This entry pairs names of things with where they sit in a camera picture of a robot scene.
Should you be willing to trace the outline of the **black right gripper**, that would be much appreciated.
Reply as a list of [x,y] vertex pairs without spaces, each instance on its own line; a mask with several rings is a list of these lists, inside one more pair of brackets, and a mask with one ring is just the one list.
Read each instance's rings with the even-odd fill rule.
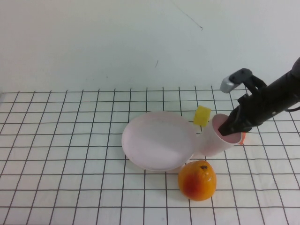
[[235,133],[247,133],[253,127],[263,124],[277,114],[277,91],[275,88],[263,88],[252,95],[245,94],[238,99],[237,106],[218,128],[223,136]]

